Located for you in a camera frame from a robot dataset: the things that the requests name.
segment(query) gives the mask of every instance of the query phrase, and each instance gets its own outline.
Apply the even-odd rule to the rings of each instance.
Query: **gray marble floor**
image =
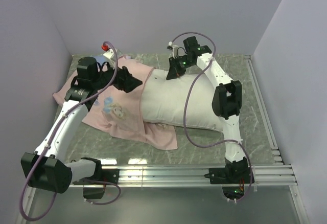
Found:
[[[130,56],[158,69],[169,68],[169,54],[131,54]],[[69,75],[76,69],[79,58],[81,56],[74,56]],[[244,56],[217,55],[216,59],[234,80],[240,80],[243,85],[240,132],[251,162],[274,163]],[[188,69],[188,73],[198,72],[196,66]],[[178,149],[163,151],[142,142],[113,138],[108,133],[81,124],[69,145],[66,161],[88,156],[101,159],[103,164],[117,163],[118,165],[224,164],[224,145],[207,149],[197,148],[187,140],[182,128],[176,127],[175,130]],[[215,131],[189,129],[189,133],[198,144],[211,144],[223,139],[223,135]]]

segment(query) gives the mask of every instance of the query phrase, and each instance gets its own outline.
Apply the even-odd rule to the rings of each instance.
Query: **metal bracket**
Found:
[[[110,182],[117,184],[119,179],[119,169],[102,169],[101,179],[102,182]],[[74,185],[83,185],[83,197],[85,199],[101,199],[105,192],[105,185],[101,187],[89,188],[88,185],[93,183],[84,180],[74,183]]]

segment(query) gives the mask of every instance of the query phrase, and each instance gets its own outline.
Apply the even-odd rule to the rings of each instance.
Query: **red cap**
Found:
[[[102,48],[103,51],[105,51],[105,52],[107,52],[107,51],[110,49],[106,44],[102,45],[101,48]]]

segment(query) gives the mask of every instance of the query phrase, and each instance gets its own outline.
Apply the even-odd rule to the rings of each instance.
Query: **white pillow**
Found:
[[[143,121],[183,126],[186,97],[196,74],[166,80],[167,71],[154,69],[141,98]],[[195,83],[186,111],[186,126],[222,131],[211,102],[215,89],[203,74]]]

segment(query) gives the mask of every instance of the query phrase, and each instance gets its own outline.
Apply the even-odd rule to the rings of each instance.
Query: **pink blanket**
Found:
[[[110,86],[99,95],[82,122],[107,132],[113,137],[145,142],[161,150],[177,149],[176,133],[173,126],[146,123],[142,119],[141,95],[154,68],[125,57],[119,59],[118,66],[120,68],[126,66],[134,77],[143,82],[143,85],[128,94]],[[69,77],[59,92],[53,94],[59,105],[63,105],[65,94],[71,87],[71,81],[76,75],[77,71]]]

